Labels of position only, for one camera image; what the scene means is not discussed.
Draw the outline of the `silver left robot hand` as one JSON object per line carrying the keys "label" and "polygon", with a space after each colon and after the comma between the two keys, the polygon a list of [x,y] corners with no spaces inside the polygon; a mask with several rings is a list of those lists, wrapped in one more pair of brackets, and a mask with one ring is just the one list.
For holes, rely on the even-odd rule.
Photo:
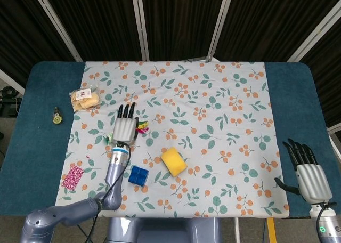
{"label": "silver left robot hand", "polygon": [[112,133],[112,142],[124,142],[126,144],[133,144],[137,138],[137,128],[139,125],[139,118],[134,116],[136,103],[123,105],[121,104]]}

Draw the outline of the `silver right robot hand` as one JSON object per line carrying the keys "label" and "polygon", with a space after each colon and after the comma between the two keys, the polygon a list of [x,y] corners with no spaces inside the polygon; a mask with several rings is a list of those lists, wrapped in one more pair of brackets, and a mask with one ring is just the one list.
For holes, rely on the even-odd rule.
{"label": "silver right robot hand", "polygon": [[284,184],[281,179],[276,177],[274,180],[282,190],[293,193],[302,198],[309,204],[327,204],[332,198],[326,174],[316,160],[312,149],[305,144],[300,144],[292,139],[283,141],[287,149],[290,161],[293,165],[297,187]]}

